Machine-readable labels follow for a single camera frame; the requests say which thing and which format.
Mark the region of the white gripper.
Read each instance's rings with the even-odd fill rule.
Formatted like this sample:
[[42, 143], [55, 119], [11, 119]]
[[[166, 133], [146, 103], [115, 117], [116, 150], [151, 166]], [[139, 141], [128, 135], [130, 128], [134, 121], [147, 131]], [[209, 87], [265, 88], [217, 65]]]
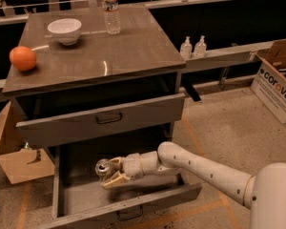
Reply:
[[125, 158], [122, 156], [114, 157], [110, 160], [110, 164], [112, 169], [117, 172], [102, 183], [104, 189], [115, 188], [130, 179], [138, 179], [144, 176], [139, 153], [128, 155]]

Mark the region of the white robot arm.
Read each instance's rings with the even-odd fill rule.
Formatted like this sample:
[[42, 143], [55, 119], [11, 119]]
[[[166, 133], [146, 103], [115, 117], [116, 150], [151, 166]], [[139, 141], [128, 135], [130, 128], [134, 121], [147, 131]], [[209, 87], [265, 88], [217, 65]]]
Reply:
[[286, 163], [267, 165], [254, 176], [165, 141], [155, 151], [101, 159], [95, 165], [95, 172], [105, 189], [181, 169], [250, 209], [250, 229], [286, 229]]

